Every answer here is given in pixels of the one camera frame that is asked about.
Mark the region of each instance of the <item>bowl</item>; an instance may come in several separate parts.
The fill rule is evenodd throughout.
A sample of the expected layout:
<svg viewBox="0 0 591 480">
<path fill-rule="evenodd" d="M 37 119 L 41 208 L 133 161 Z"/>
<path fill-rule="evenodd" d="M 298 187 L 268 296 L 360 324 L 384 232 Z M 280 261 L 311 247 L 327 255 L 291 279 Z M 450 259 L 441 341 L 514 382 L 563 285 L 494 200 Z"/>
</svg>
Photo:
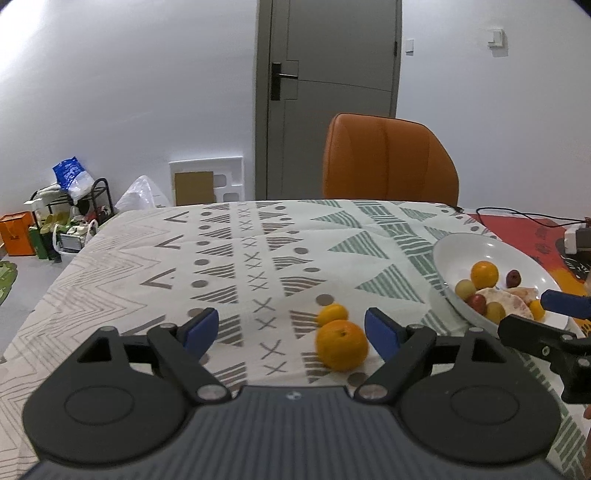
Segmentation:
<svg viewBox="0 0 591 480">
<path fill-rule="evenodd" d="M 520 287 L 537 288 L 539 295 L 546 290 L 560 290 L 552 276 L 538 262 L 516 248 L 475 233 L 452 233 L 439 240 L 433 247 L 433 261 L 443 285 L 443 293 L 449 303 L 469 323 L 485 329 L 494 336 L 497 325 L 480 315 L 455 293 L 456 284 L 470 278 L 472 266 L 481 260 L 488 260 L 499 269 L 498 288 L 506 288 L 505 277 L 511 270 L 519 270 Z M 544 323 L 564 329 L 569 318 L 554 312 L 546 312 Z"/>
</svg>

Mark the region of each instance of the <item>wall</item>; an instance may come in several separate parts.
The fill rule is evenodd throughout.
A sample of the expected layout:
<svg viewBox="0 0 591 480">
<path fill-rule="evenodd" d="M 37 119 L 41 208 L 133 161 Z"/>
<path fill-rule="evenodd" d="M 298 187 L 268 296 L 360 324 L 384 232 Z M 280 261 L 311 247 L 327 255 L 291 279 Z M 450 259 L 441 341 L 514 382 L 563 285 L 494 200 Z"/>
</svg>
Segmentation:
<svg viewBox="0 0 591 480">
<path fill-rule="evenodd" d="M 397 116 L 439 137 L 461 206 L 591 216 L 591 18 L 575 2 L 403 0 L 402 36 Z"/>
<path fill-rule="evenodd" d="M 13 0 L 0 14 L 0 214 L 76 155 L 121 195 L 167 163 L 252 168 L 256 0 Z"/>
</svg>

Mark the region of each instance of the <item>orange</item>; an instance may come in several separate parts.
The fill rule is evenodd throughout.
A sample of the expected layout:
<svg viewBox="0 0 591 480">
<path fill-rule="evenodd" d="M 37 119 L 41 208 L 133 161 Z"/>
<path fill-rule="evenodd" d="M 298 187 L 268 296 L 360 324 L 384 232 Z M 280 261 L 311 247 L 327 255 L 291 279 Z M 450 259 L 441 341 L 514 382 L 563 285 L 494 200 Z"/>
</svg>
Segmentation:
<svg viewBox="0 0 591 480">
<path fill-rule="evenodd" d="M 349 312 L 338 303 L 331 303 L 324 307 L 316 316 L 316 321 L 321 327 L 333 320 L 349 320 Z"/>
<path fill-rule="evenodd" d="M 499 281 L 499 270 L 494 263 L 477 262 L 470 271 L 470 280 L 477 290 L 492 288 Z"/>
<path fill-rule="evenodd" d="M 546 311 L 542 308 L 542 303 L 539 300 L 532 301 L 528 307 L 531 310 L 531 314 L 534 316 L 534 320 L 539 322 L 546 315 Z"/>
<path fill-rule="evenodd" d="M 361 365 L 368 351 L 363 330 L 347 320 L 333 320 L 316 333 L 316 354 L 327 367 L 337 372 Z"/>
</svg>

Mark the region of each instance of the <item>cardboard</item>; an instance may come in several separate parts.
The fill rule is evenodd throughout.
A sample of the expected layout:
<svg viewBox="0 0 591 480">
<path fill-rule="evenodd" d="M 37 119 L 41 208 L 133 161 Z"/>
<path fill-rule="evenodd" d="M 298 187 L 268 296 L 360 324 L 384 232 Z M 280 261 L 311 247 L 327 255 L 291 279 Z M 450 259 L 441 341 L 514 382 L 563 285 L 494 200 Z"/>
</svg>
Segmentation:
<svg viewBox="0 0 591 480">
<path fill-rule="evenodd" d="M 215 203 L 212 171 L 190 171 L 174 174 L 177 206 Z"/>
</svg>

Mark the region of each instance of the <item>gray door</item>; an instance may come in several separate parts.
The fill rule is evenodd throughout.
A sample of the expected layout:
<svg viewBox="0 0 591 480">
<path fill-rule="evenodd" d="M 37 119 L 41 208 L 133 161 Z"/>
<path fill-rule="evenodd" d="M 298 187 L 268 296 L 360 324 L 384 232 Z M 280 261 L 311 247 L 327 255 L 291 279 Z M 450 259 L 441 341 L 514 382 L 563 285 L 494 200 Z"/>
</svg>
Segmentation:
<svg viewBox="0 0 591 480">
<path fill-rule="evenodd" d="M 267 196 L 322 198 L 330 120 L 394 113 L 397 0 L 272 1 Z"/>
</svg>

